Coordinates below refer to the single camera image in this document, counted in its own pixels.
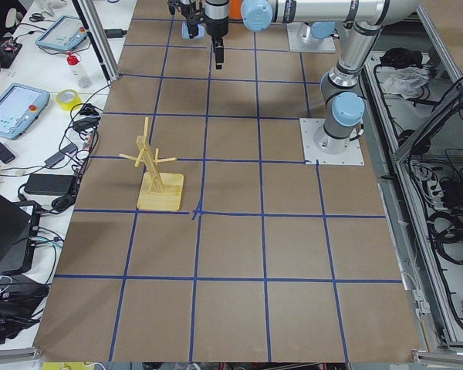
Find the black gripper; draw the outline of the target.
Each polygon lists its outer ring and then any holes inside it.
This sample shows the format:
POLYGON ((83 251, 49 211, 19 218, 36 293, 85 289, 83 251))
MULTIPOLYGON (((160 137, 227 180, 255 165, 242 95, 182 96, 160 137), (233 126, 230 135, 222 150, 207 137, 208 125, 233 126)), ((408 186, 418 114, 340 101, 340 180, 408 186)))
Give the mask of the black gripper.
POLYGON ((225 47, 223 37, 228 34, 229 0, 205 0, 204 23, 207 33, 212 37, 212 48, 215 56, 215 68, 223 68, 225 47))
POLYGON ((190 39, 199 36, 199 24, 201 23, 201 9, 192 0, 167 0, 167 7, 171 15, 179 12, 188 24, 188 37, 190 39))

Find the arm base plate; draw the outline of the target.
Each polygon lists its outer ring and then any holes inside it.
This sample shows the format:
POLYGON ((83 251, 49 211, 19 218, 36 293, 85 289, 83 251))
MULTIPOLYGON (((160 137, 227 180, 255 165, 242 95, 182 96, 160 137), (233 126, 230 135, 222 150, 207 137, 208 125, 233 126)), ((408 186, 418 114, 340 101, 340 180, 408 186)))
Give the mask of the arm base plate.
POLYGON ((356 130, 345 139, 334 139, 324 130, 325 119, 301 118, 304 161, 308 165, 363 166, 360 141, 356 130))
POLYGON ((287 25, 289 50, 291 52, 329 53, 336 52, 333 33, 335 22, 297 22, 287 25))

